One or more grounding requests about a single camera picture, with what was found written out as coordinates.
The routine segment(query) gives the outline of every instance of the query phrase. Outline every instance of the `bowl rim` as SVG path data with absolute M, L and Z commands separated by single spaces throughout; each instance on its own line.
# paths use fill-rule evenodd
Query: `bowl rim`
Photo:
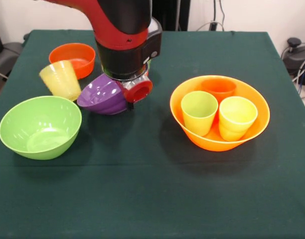
M 260 97 L 263 98 L 264 103 L 265 103 L 265 105 L 266 105 L 266 107 L 267 107 L 267 109 L 268 109 L 268 119 L 267 119 L 266 124 L 263 126 L 263 128 L 262 128 L 257 134 L 255 134 L 254 136 L 249 137 L 249 138 L 246 138 L 246 139 L 243 139 L 243 140 L 239 140 L 239 141 L 217 141 L 217 140 L 212 140 L 212 139 L 209 139 L 209 138 L 205 138 L 205 137 L 199 136 L 199 135 L 197 135 L 197 134 L 191 132 L 190 130 L 188 130 L 188 129 L 187 129 L 178 119 L 177 119 L 177 117 L 176 117 L 175 114 L 174 114 L 174 110 L 173 110 L 173 108 L 172 108 L 172 106 L 171 106 L 172 97 L 173 97 L 173 93 L 176 91 L 176 89 L 177 89 L 179 86 L 185 84 L 186 82 L 188 82 L 188 81 L 190 81 L 190 80 L 193 80 L 193 79 L 196 79 L 196 78 L 201 78 L 201 77 L 224 77 L 224 78 L 229 78 L 229 79 L 236 80 L 236 81 L 240 82 L 241 84 L 247 85 L 248 87 L 251 87 L 253 90 L 255 90 L 255 91 L 260 95 Z M 172 113 L 174 119 L 178 122 L 178 124 L 179 124 L 184 130 L 188 131 L 191 135 L 193 135 L 193 136 L 195 136 L 195 137 L 198 137 L 198 138 L 200 138 L 200 139 L 203 139 L 203 140 L 206 140 L 206 141 L 209 141 L 209 142 L 221 143 L 221 144 L 244 143 L 244 142 L 249 141 L 249 140 L 251 140 L 251 139 L 257 137 L 258 135 L 260 135 L 260 134 L 267 128 L 267 126 L 268 126 L 268 124 L 269 124 L 269 121 L 270 121 L 270 108 L 269 108 L 269 105 L 268 105 L 266 99 L 265 99 L 265 98 L 260 94 L 260 92 L 257 91 L 254 87 L 250 86 L 249 84 L 247 84 L 247 83 L 245 83 L 245 82 L 243 82 L 243 81 L 240 81 L 240 80 L 238 80 L 238 79 L 235 79 L 235 78 L 232 78 L 232 77 L 229 77 L 229 76 L 204 75 L 204 76 L 197 76 L 197 77 L 190 78 L 190 79 L 188 79 L 188 80 L 182 82 L 179 86 L 177 86 L 177 87 L 173 90 L 173 92 L 172 92 L 172 94 L 171 94 L 170 102 L 169 102 L 169 103 L 170 103 L 170 110 L 171 110 L 171 113 Z
M 62 45 L 59 45 L 59 46 L 55 47 L 55 48 L 49 53 L 49 55 L 48 55 L 48 61 L 49 61 L 51 64 L 55 63 L 55 62 L 52 62 L 52 61 L 51 61 L 51 55 L 53 55 L 54 52 L 55 52 L 56 50 L 58 50 L 59 48 L 62 48 L 63 46 L 68 46 L 68 45 L 82 45 L 82 46 L 85 46 L 85 47 L 88 48 L 88 49 L 91 49 L 91 51 L 93 52 L 93 58 L 92 58 L 92 60 L 90 60 L 87 64 L 85 64 L 85 65 L 83 65 L 83 66 L 74 67 L 74 69 L 81 69 L 81 68 L 84 68 L 84 67 L 86 67 L 86 66 L 89 66 L 90 64 L 92 64 L 92 62 L 95 61 L 96 52 L 95 52 L 94 48 L 91 47 L 90 45 L 87 45 L 87 44 L 81 43 L 81 42 L 70 42 L 70 43 L 65 43 L 65 44 L 62 44 Z
M 59 146 L 52 147 L 52 148 L 49 148 L 49 149 L 46 149 L 46 150 L 43 150 L 43 151 L 30 152 L 30 151 L 22 151 L 22 150 L 14 149 L 14 148 L 12 148 L 11 146 L 9 146 L 8 144 L 6 144 L 5 141 L 3 140 L 2 136 L 1 136 L 1 125 L 2 125 L 3 121 L 5 120 L 6 116 L 7 116 L 8 114 L 10 114 L 10 112 L 11 112 L 13 109 L 15 109 L 16 107 L 18 107 L 18 106 L 20 106 L 20 105 L 22 105 L 22 104 L 24 104 L 24 103 L 26 103 L 26 102 L 29 102 L 29 101 L 32 101 L 32 100 L 35 100 L 35 99 L 40 99 L 40 98 L 58 98 L 58 99 L 61 99 L 61 100 L 64 100 L 64 101 L 68 101 L 69 103 L 73 104 L 74 107 L 76 107 L 76 109 L 78 110 L 78 112 L 79 112 L 78 127 L 77 127 L 77 129 L 74 131 L 74 133 L 72 134 L 72 136 L 69 137 L 69 139 L 68 139 L 65 143 L 67 143 L 68 141 L 70 141 L 70 140 L 76 135 L 76 133 L 79 131 L 79 129 L 80 129 L 80 127 L 81 127 L 81 124 L 82 124 L 82 112 L 81 112 L 81 110 L 78 108 L 78 106 L 77 106 L 74 102 L 72 102 L 72 101 L 70 101 L 70 100 L 68 100 L 68 99 L 66 99 L 66 98 L 64 98 L 64 97 L 60 97 L 60 96 L 38 96 L 38 97 L 33 97 L 33 98 L 30 98 L 30 99 L 28 99 L 28 100 L 22 101 L 22 102 L 18 103 L 17 105 L 13 106 L 11 109 L 9 109 L 9 110 L 6 112 L 6 114 L 3 116 L 3 118 L 2 118 L 1 121 L 0 121 L 0 140 L 1 140 L 1 142 L 2 142 L 7 148 L 11 149 L 12 151 L 14 151 L 14 152 L 19 152 L 19 153 L 25 153 L 25 154 L 38 154 L 38 153 L 49 152 L 49 151 L 51 151 L 51 150 L 53 150 L 53 149 L 56 149 L 56 148 L 58 148 L 59 146 L 62 146 L 62 145 L 65 144 L 65 143 L 63 143 L 63 144 L 61 144 L 61 145 L 59 145 Z

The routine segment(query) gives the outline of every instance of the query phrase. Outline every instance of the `stacked cups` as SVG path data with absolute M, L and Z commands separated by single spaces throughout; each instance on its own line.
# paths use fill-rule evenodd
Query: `stacked cups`
M 181 100 L 185 127 L 198 136 L 206 136 L 219 116 L 219 131 L 224 140 L 242 138 L 258 116 L 256 106 L 244 97 L 233 96 L 236 84 L 225 77 L 206 79 L 201 89 Z

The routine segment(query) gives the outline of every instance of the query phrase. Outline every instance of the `black device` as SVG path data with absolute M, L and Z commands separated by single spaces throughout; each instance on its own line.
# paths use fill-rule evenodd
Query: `black device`
M 300 39 L 291 37 L 287 40 L 288 51 L 284 52 L 281 57 L 291 76 L 297 76 L 302 63 L 305 61 L 305 43 Z M 305 85 L 305 73 L 299 77 L 299 83 Z

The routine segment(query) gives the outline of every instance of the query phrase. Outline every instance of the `orange cup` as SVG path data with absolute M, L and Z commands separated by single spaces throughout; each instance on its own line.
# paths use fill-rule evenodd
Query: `orange cup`
M 83 43 L 68 43 L 56 47 L 49 54 L 49 62 L 69 60 L 74 68 L 77 79 L 87 77 L 92 73 L 95 65 L 95 50 Z
M 225 77 L 218 76 L 204 80 L 201 83 L 201 88 L 203 91 L 212 94 L 220 103 L 234 94 L 237 85 Z

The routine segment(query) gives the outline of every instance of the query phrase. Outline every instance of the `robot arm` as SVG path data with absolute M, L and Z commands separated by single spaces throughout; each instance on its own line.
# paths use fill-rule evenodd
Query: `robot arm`
M 142 97 L 127 98 L 135 102 L 148 90 L 142 76 L 147 62 L 160 53 L 162 28 L 152 18 L 152 0 L 46 0 L 82 11 L 92 24 L 103 71 L 120 82 L 126 93 L 132 89 Z M 146 90 L 141 90 L 143 82 Z

